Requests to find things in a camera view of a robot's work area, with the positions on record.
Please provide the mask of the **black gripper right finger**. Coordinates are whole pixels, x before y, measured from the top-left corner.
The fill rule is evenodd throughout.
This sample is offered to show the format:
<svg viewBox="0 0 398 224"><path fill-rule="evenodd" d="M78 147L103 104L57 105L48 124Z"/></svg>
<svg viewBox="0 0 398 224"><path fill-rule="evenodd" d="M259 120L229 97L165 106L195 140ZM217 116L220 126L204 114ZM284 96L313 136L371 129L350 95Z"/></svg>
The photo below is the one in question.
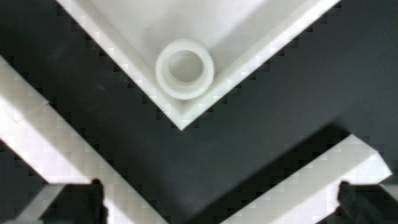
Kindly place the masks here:
<svg viewBox="0 0 398 224"><path fill-rule="evenodd" d="M338 202L345 224L398 224L398 184L339 184Z"/></svg>

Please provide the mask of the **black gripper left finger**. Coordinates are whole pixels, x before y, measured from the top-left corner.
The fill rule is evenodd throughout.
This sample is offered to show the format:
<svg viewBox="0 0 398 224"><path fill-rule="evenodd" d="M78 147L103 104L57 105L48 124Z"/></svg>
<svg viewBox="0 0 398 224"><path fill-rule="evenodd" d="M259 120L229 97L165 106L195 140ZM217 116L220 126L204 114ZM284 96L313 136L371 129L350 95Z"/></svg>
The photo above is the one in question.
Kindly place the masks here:
<svg viewBox="0 0 398 224"><path fill-rule="evenodd" d="M85 184L48 184L0 224L108 224L107 218L105 187L94 179Z"/></svg>

